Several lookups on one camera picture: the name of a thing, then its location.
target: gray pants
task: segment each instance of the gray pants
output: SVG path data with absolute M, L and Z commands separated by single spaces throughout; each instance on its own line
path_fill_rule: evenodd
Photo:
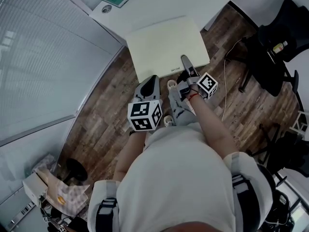
M 198 122 L 197 117 L 191 112 L 189 106 L 184 101 L 181 101 L 176 88 L 172 88 L 169 91 L 169 103 L 176 126 L 186 126 Z

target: white cable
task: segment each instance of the white cable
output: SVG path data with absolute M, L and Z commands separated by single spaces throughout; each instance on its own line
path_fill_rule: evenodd
M 242 38 L 240 40 L 238 40 L 234 45 L 233 47 L 227 52 L 227 54 L 225 56 L 227 56 L 230 51 L 232 51 L 234 49 L 234 47 L 236 46 L 236 44 L 242 40 Z M 223 64 L 223 75 L 224 75 L 224 87 L 225 87 L 225 104 L 224 104 L 224 110 L 223 110 L 223 114 L 222 114 L 222 119 L 221 121 L 223 121 L 223 118 L 224 118 L 224 114 L 225 114 L 225 110 L 226 110 L 226 96 L 227 96 L 227 91 L 226 91 L 226 80 L 225 80 L 225 60 L 226 58 L 224 58 L 224 64 Z

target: bottle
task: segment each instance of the bottle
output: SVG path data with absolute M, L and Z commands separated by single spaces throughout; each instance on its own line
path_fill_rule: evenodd
M 274 51 L 274 53 L 279 53 L 287 45 L 288 45 L 288 43 L 286 41 L 284 41 L 283 43 L 279 43 L 278 45 L 276 45 L 272 50 Z

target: wooden floor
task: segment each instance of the wooden floor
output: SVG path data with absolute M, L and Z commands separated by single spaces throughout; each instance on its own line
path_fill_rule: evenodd
M 210 73 L 219 83 L 209 100 L 219 117 L 225 106 L 224 55 L 238 39 L 254 33 L 254 28 L 229 5 L 224 7 L 209 31 L 201 32 L 211 61 L 198 71 L 201 75 Z M 243 49 L 240 45 L 235 51 Z M 273 97 L 252 78 L 246 93 L 239 93 L 244 70 L 245 65 L 239 62 L 226 63 L 224 124 L 240 150 L 248 148 L 254 152 L 265 144 L 259 124 L 263 123 L 269 130 L 273 123 L 279 123 L 285 131 L 297 116 L 299 105 L 290 84 L 284 84 L 279 96 Z M 176 79 L 177 75 L 160 79 L 165 114 L 169 113 L 166 83 L 171 78 Z M 137 85 L 132 59 L 125 49 L 106 71 L 78 116 L 62 150 L 60 165 L 63 166 L 66 158 L 77 159 L 86 168 L 89 183 L 112 177 L 117 155 L 129 137 L 127 104 Z

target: person's left arm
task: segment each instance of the person's left arm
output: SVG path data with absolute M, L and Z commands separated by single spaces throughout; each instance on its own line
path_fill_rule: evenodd
M 131 164 L 143 152 L 146 133 L 146 131 L 139 131 L 129 137 L 127 144 L 119 153 L 113 180 L 122 181 Z

